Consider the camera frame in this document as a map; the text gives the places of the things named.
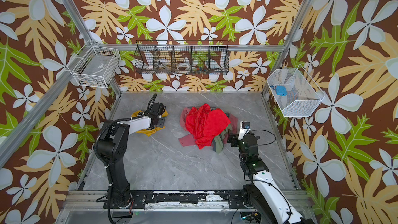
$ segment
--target floral wallpaper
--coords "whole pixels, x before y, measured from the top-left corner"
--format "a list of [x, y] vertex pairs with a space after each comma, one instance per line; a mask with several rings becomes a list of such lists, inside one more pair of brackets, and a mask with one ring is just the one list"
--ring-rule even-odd
[[326, 98], [287, 118], [266, 94], [320, 223], [398, 222], [397, 8], [314, 0], [282, 67], [304, 66]]
[[[74, 0], [99, 43], [282, 45], [302, 0]], [[124, 91], [261, 91], [278, 53], [232, 52], [227, 75], [135, 72], [134, 51], [122, 51], [117, 82]]]
[[[1, 146], [83, 42], [61, 0], [1, 0], [0, 6]], [[0, 223], [54, 223], [76, 187], [114, 93], [72, 83], [0, 169]]]

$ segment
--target white wire basket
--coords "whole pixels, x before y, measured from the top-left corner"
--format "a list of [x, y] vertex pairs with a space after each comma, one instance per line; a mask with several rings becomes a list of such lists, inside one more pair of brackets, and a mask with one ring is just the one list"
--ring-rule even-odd
[[[310, 74], [301, 66], [304, 77], [299, 68], [277, 69], [267, 78], [284, 117], [309, 117], [326, 96]], [[314, 90], [310, 81], [319, 91]]]
[[117, 49], [91, 46], [71, 71], [80, 86], [107, 88], [121, 60]]

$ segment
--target yellow cloth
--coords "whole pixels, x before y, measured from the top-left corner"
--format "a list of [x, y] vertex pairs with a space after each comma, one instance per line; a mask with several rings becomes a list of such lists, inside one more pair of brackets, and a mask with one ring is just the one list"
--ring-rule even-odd
[[[143, 111], [139, 110], [139, 111], [133, 113], [133, 114], [132, 114], [132, 117], [137, 117], [137, 116], [138, 116], [138, 113], [140, 113], [140, 112], [143, 112]], [[168, 115], [169, 115], [169, 114], [167, 113], [167, 111], [165, 111], [164, 114], [162, 114], [162, 117], [166, 117], [166, 116], [168, 116]], [[157, 132], [157, 131], [159, 131], [159, 130], [161, 130], [161, 129], [164, 129], [164, 128], [165, 128], [165, 127], [155, 127], [155, 129], [152, 129], [152, 130], [142, 129], [142, 130], [138, 131], [137, 133], [143, 133], [143, 134], [145, 134], [145, 135], [147, 135], [147, 136], [149, 137], [149, 136], [151, 136], [153, 133], [155, 133], [155, 132]]]

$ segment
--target pile of clothes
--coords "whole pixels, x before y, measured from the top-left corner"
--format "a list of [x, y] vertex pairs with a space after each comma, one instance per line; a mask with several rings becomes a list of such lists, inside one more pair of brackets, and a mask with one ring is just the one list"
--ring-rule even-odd
[[179, 139], [182, 146], [197, 145], [199, 149], [213, 146], [220, 153], [228, 139], [228, 132], [236, 133], [238, 119], [219, 108], [208, 104], [201, 107], [186, 107], [180, 117], [180, 125], [191, 134]]

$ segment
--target gray marble floor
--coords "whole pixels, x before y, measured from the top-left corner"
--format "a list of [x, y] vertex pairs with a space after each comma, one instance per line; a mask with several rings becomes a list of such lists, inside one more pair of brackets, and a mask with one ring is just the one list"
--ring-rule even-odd
[[[146, 109], [153, 93], [125, 93], [113, 119], [130, 117]], [[224, 146], [220, 154], [212, 147], [182, 147], [178, 138], [188, 134], [179, 124], [184, 107], [208, 103], [230, 112], [239, 120], [249, 121], [252, 130], [272, 131], [259, 93], [159, 93], [156, 102], [166, 106], [166, 128], [147, 137], [134, 133], [129, 136], [124, 156], [126, 177], [131, 189], [206, 190], [241, 189], [244, 181], [239, 166], [237, 148]], [[272, 135], [258, 132], [259, 144], [271, 142]], [[260, 157], [269, 167], [281, 189], [294, 189], [291, 176], [283, 162], [277, 143], [259, 147]], [[107, 189], [106, 172], [96, 158], [84, 185], [84, 190]]]

